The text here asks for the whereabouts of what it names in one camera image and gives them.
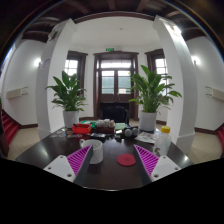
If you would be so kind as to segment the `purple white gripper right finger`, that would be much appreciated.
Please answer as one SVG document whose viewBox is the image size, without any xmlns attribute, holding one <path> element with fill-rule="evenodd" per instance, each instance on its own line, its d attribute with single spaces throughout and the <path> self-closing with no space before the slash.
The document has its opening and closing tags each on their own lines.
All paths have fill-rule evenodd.
<svg viewBox="0 0 224 224">
<path fill-rule="evenodd" d="M 142 183 L 147 185 L 180 170 L 167 156 L 157 156 L 147 149 L 135 145 L 133 155 L 140 169 Z"/>
</svg>

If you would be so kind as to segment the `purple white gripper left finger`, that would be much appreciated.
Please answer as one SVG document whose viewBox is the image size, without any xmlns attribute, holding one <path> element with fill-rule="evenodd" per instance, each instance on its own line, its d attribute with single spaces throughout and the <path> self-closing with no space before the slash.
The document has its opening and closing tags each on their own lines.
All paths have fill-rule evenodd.
<svg viewBox="0 0 224 224">
<path fill-rule="evenodd" d="M 93 146 L 89 145 L 69 156 L 59 155 L 44 170 L 82 186 L 92 155 Z"/>
</svg>

